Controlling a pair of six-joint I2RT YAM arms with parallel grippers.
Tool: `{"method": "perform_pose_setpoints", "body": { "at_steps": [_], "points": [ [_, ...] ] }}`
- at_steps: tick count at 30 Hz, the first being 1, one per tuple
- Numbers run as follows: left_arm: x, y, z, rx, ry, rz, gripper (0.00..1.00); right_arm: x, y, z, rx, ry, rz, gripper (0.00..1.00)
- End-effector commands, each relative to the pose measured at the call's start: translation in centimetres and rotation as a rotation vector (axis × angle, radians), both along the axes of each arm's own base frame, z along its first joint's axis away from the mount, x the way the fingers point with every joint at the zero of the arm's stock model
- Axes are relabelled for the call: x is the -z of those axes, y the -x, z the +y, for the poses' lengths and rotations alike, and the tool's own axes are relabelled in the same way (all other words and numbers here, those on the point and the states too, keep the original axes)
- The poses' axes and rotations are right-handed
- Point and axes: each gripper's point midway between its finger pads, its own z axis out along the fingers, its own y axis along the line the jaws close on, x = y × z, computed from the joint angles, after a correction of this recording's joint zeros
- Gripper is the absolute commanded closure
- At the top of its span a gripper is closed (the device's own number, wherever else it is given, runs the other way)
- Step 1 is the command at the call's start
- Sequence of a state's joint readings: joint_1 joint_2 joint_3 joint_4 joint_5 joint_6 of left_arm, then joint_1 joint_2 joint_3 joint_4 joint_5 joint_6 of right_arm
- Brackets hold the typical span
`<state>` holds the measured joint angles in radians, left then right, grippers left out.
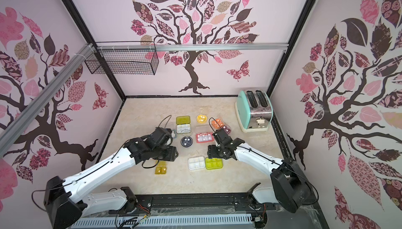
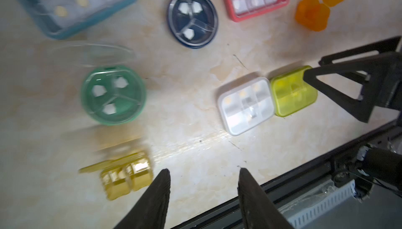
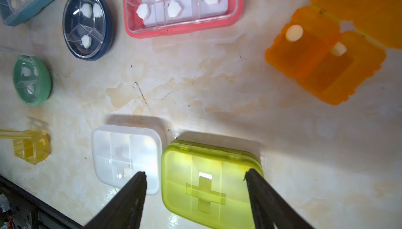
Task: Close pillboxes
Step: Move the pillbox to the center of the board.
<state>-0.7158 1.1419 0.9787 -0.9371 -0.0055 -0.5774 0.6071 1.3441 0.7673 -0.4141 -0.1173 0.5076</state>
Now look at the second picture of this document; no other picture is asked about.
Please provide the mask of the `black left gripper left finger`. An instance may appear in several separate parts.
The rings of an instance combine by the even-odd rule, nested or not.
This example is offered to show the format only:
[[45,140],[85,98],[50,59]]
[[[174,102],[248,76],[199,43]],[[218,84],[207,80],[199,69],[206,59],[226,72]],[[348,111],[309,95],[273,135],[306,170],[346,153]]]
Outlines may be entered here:
[[170,199],[171,176],[163,169],[116,229],[163,229]]

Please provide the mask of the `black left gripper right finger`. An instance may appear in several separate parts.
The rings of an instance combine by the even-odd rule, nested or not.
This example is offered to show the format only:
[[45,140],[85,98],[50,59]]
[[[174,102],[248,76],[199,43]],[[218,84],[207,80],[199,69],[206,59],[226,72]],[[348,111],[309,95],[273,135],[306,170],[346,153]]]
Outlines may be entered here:
[[238,198],[245,229],[292,228],[246,168],[240,169]]

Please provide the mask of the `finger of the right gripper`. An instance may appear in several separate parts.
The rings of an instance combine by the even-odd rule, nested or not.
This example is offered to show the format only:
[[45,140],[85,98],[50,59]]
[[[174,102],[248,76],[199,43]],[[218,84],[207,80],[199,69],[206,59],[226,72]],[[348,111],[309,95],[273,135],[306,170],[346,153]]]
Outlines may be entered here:
[[[378,55],[334,63],[353,54],[341,52],[322,57],[319,67],[304,72],[303,80],[357,120],[367,123],[375,107],[402,110],[402,54],[385,52]],[[322,75],[338,74],[361,85],[354,99],[320,81]]]
[[345,62],[357,58],[365,58],[369,56],[379,55],[386,52],[395,52],[397,51],[401,40],[401,36],[395,36],[357,48],[327,55],[322,57],[318,64],[320,66],[326,66],[329,64],[334,64],[336,60],[338,60],[339,62]]

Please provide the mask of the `yellow small pillbox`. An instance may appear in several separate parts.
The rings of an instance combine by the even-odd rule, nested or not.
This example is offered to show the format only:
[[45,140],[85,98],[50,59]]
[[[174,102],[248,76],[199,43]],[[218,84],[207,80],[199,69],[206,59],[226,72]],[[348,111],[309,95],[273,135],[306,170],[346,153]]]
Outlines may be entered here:
[[100,171],[100,180],[109,201],[151,185],[153,171],[144,151],[114,160],[106,160],[79,170],[79,173]]

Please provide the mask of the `lime green square pillbox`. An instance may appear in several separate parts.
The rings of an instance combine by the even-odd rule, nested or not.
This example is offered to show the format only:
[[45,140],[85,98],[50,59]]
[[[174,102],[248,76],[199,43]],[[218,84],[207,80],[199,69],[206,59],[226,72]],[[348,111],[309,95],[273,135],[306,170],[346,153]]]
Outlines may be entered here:
[[271,80],[275,114],[284,118],[316,102],[318,90],[303,80],[311,66],[299,67]]

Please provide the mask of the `white square pillbox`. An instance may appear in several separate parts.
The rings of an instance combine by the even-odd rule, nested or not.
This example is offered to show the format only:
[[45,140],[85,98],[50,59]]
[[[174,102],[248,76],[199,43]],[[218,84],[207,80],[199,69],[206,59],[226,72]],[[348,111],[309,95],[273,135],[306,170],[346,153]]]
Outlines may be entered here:
[[241,135],[275,115],[270,82],[265,77],[222,93],[217,105],[224,127],[232,136]]

